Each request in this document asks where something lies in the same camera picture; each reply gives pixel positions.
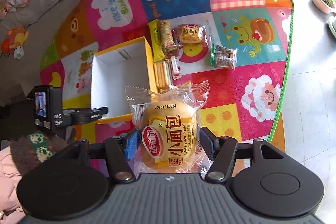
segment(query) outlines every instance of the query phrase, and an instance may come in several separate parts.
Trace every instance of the cartoon sheep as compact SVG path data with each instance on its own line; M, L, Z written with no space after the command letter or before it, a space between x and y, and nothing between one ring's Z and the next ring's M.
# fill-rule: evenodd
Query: cartoon sheep
M257 79L251 78L249 80L249 84L245 87L245 94L241 98L241 103L258 122L274 120L280 93L280 84L274 87L272 79L268 75L261 75Z

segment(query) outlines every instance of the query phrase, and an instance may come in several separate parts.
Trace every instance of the barcode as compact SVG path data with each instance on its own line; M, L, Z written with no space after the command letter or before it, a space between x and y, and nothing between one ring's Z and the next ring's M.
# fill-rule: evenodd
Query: barcode
M138 105L132 105L134 109L134 121L136 123L141 122L142 120L142 115L145 111L145 108L149 106L150 103L146 104L138 104Z

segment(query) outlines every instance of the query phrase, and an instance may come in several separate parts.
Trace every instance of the plastic wrapper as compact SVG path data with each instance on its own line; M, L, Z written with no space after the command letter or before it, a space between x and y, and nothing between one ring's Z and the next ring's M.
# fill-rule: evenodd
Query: plastic wrapper
M190 170L201 123L198 113L209 90L208 81L164 93L125 87L133 124L142 132L141 157L148 168L163 173Z
M205 47L209 47L210 38L205 26L183 24L175 27L173 33L176 43L182 46L187 44L202 44Z
M153 61L158 62L165 58L162 51L162 43L160 33L158 29L158 20L155 19L147 24L151 32L152 49L153 49Z
M156 87L159 92L163 92L172 88L172 70L170 67L170 62L167 60L161 60L154 63L154 74Z
M170 29L170 23L168 20L159 20L159 30L162 43L162 51L166 58L171 56L177 56L178 47L173 39L173 34Z
M136 152L133 162L132 169L136 177L140 173L160 173L159 170L151 169L142 160L142 150L138 149ZM195 153L187 158L183 164L178 169L175 169L174 173L200 173L202 178L205 177L206 173L211 167L212 162L209 160L205 151L201 147L200 143L196 141L195 144Z
M215 43L211 45L210 64L213 68L234 69L237 63L237 49L226 48Z

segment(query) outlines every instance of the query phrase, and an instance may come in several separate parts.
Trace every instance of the camera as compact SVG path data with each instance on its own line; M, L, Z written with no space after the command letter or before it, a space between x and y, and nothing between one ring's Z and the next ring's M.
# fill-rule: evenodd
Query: camera
M35 125L46 134L76 124L94 122L108 112L101 108L66 108L62 106L62 90L52 85L38 85L33 89L35 102Z

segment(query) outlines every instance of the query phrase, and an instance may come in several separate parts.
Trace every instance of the red logo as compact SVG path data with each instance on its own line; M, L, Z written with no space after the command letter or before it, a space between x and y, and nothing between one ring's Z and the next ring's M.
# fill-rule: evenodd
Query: red logo
M163 141L159 132L153 126L146 126L142 131L142 143L153 158L162 155Z
M193 25L193 24L188 24L186 25L187 28L190 28L190 29L194 29L196 28L196 25Z

